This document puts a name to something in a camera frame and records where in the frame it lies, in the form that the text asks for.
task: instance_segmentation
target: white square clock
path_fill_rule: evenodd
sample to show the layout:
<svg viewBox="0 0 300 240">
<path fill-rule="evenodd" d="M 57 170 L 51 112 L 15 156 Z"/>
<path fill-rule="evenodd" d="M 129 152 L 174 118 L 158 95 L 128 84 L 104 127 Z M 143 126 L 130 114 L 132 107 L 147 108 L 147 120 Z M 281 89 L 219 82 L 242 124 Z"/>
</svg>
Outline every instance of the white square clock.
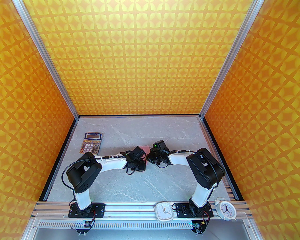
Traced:
<svg viewBox="0 0 300 240">
<path fill-rule="evenodd" d="M 160 202 L 155 205 L 156 218 L 160 222 L 169 222 L 173 220 L 174 213 L 172 206 L 168 202 Z"/>
</svg>

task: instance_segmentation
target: calculator keypad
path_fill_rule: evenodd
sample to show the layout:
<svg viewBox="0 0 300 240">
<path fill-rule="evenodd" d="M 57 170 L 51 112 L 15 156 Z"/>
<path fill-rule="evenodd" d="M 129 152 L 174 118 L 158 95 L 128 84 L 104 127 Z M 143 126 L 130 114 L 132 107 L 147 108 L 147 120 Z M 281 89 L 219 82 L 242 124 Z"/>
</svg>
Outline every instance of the calculator keypad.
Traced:
<svg viewBox="0 0 300 240">
<path fill-rule="evenodd" d="M 94 155 L 97 155 L 100 148 L 100 142 L 98 140 L 83 140 L 80 154 L 85 154 L 86 152 L 91 152 Z"/>
</svg>

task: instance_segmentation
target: yellow geometric pattern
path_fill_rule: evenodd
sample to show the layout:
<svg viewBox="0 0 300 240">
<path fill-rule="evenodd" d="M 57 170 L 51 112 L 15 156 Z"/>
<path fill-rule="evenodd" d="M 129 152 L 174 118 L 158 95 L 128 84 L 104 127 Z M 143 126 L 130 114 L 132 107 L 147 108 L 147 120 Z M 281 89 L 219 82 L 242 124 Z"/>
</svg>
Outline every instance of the yellow geometric pattern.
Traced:
<svg viewBox="0 0 300 240">
<path fill-rule="evenodd" d="M 199 113 L 251 0 L 24 1 L 80 115 Z"/>
<path fill-rule="evenodd" d="M 10 0 L 0 36 L 0 238 L 20 239 L 73 116 Z"/>
<path fill-rule="evenodd" d="M 265 1 L 206 119 L 265 239 L 300 237 L 300 1 Z"/>
</svg>

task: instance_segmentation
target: calculator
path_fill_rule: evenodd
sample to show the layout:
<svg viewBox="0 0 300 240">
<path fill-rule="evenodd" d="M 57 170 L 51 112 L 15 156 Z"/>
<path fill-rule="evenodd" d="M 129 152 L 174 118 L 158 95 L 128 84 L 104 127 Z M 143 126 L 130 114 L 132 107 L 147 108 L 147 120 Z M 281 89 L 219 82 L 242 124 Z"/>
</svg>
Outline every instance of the calculator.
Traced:
<svg viewBox="0 0 300 240">
<path fill-rule="evenodd" d="M 85 154 L 86 152 L 91 152 L 92 154 L 97 155 L 101 140 L 102 133 L 85 133 L 79 153 Z"/>
</svg>

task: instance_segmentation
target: white alarm clock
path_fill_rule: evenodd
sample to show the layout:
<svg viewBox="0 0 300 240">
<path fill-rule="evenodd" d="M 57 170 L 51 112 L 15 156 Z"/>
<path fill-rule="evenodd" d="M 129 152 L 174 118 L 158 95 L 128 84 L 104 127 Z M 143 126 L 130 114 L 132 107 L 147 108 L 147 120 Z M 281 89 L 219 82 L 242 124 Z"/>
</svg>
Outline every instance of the white alarm clock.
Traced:
<svg viewBox="0 0 300 240">
<path fill-rule="evenodd" d="M 220 218 L 226 221 L 232 219 L 236 221 L 236 209 L 230 202 L 216 200 L 214 204 L 216 205 L 216 211 Z"/>
<path fill-rule="evenodd" d="M 156 204 L 154 210 L 158 221 L 169 222 L 174 218 L 172 206 L 168 202 Z"/>
</svg>

